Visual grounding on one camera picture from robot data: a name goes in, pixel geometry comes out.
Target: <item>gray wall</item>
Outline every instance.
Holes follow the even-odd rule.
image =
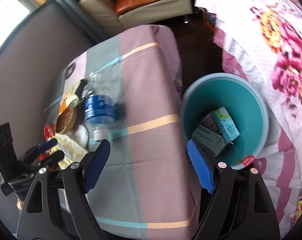
[[[51,2],[14,34],[0,56],[0,125],[10,123],[17,156],[39,142],[49,83],[92,44]],[[19,211],[14,194],[0,191],[0,219],[16,232]]]

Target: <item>tissue box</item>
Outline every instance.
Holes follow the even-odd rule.
[[[203,150],[210,152],[214,157],[218,157],[226,145],[220,135],[201,124],[195,129],[191,137],[200,144]]]
[[[213,119],[218,125],[225,142],[228,143],[234,141],[239,137],[240,133],[238,132],[238,129],[236,128],[229,112],[224,106],[213,112]]]

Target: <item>teal trash bin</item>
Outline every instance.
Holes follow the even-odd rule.
[[[187,142],[201,119],[222,106],[230,113],[240,136],[217,160],[240,170],[258,156],[269,132],[266,105],[256,89],[243,78],[215,73],[198,79],[187,89],[181,110],[184,138]]]

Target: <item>blue bottle label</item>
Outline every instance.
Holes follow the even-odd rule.
[[[114,102],[109,96],[92,95],[84,103],[84,117],[89,120],[100,116],[115,118]]]

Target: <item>tissue packet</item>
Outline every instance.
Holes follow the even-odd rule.
[[[223,139],[227,143],[234,141],[239,137],[240,133],[238,132],[238,129],[236,128],[229,112],[224,106],[213,112],[213,119],[221,131]]]
[[[203,126],[205,126],[206,128],[210,129],[211,131],[217,133],[218,135],[221,135],[221,131],[219,130],[219,127],[218,125],[214,122],[214,119],[213,119],[213,112],[214,111],[211,111],[208,115],[206,115],[202,121],[201,121],[201,124]]]

